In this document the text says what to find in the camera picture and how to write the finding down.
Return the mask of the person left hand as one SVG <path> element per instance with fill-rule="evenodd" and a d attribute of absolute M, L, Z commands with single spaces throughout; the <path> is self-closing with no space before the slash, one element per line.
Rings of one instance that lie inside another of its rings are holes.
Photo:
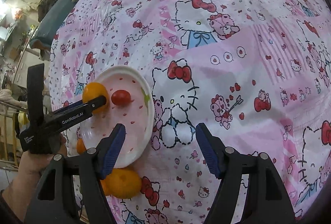
<path fill-rule="evenodd" d="M 18 173 L 22 175 L 35 175 L 44 170 L 56 154 L 67 157 L 67 148 L 65 146 L 66 139 L 63 135 L 60 137 L 60 148 L 57 153 L 40 155 L 32 154 L 30 151 L 24 152 L 21 156 Z"/>

